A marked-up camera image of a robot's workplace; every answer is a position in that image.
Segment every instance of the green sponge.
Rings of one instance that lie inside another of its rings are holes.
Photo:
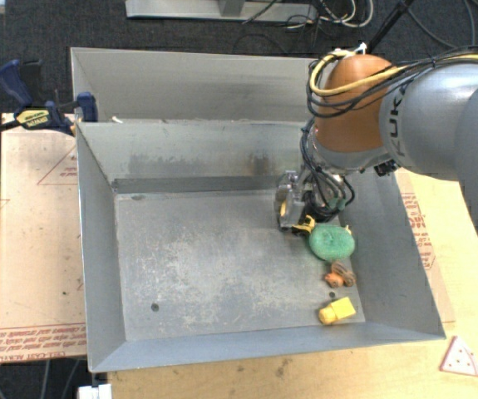
[[[335,224],[315,225],[308,244],[313,253],[328,262],[345,259],[355,251],[355,239],[351,232]]]

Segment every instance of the gray metal bin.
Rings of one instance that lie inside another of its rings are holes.
[[[444,337],[395,179],[373,172],[340,216],[357,315],[318,321],[326,264],[273,210],[300,165],[309,63],[72,49],[100,113],[76,133],[92,372]]]

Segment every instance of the cardboard sheet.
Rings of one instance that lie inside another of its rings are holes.
[[[85,356],[75,139],[17,128],[1,152],[0,363]],[[413,174],[395,176],[441,320],[453,322]]]

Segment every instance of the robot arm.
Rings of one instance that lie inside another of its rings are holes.
[[[354,191],[346,176],[397,167],[461,184],[478,232],[478,49],[392,65],[365,47],[311,65],[303,167],[278,185],[282,229],[329,221]]]

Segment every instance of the blue clamp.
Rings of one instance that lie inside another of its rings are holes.
[[[21,64],[18,59],[14,59],[0,68],[0,85],[3,90],[14,97],[19,103],[18,109],[14,113],[16,123],[14,126],[22,126],[29,130],[49,129],[60,131],[68,135],[74,135],[74,123],[66,118],[61,112],[61,108],[71,107],[72,109],[80,107],[85,122],[97,122],[98,110],[96,108],[95,97],[88,91],[80,93],[76,100],[57,106],[54,101],[46,101],[44,104],[41,99],[43,92],[38,90],[39,79],[42,62],[32,63],[27,72],[32,73],[32,82],[34,88],[27,86],[22,79]]]

